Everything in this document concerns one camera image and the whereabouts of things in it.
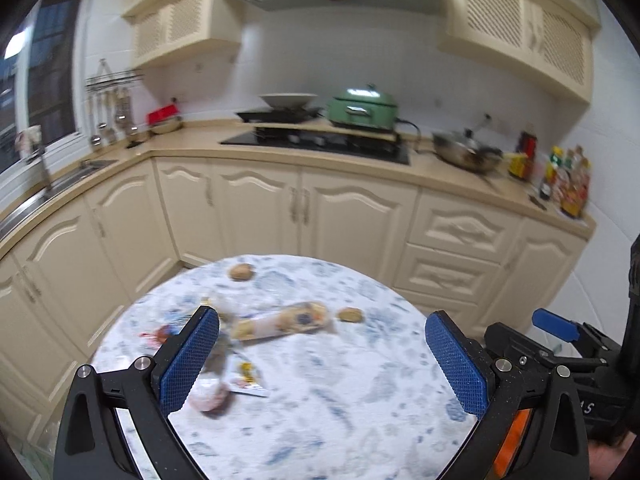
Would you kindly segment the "person's right hand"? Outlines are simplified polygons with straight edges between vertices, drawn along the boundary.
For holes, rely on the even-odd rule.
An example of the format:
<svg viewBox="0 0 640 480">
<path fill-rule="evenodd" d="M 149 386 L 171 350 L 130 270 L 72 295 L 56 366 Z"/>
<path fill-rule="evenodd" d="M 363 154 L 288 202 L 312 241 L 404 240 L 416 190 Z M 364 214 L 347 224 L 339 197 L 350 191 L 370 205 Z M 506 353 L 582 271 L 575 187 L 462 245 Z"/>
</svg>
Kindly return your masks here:
<svg viewBox="0 0 640 480">
<path fill-rule="evenodd" d="M 588 443 L 590 478 L 608 479 L 614 474 L 626 453 L 636 440 L 636 435 L 628 432 L 620 442 L 614 445 L 590 441 Z"/>
</svg>

